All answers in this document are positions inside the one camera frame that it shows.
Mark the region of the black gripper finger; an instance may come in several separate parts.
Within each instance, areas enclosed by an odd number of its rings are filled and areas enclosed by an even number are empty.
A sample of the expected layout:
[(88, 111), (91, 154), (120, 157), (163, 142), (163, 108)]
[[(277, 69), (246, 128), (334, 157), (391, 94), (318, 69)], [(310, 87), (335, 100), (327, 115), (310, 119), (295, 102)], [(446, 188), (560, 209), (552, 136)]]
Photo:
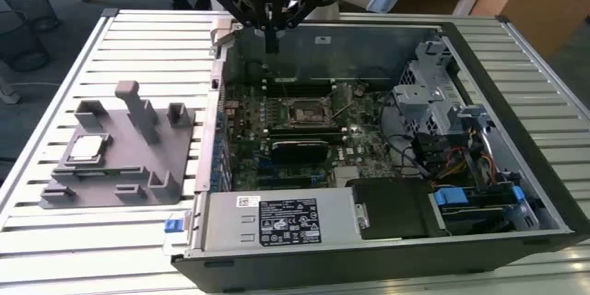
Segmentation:
[(325, 4), (325, 0), (301, 0), (291, 5), (290, 0), (273, 1), (273, 54), (279, 53), (279, 32), (298, 27), (311, 11)]
[(259, 30), (259, 34), (265, 38), (266, 53), (273, 54), (273, 25), (267, 12), (267, 4), (254, 6), (247, 0), (216, 1), (246, 28)]

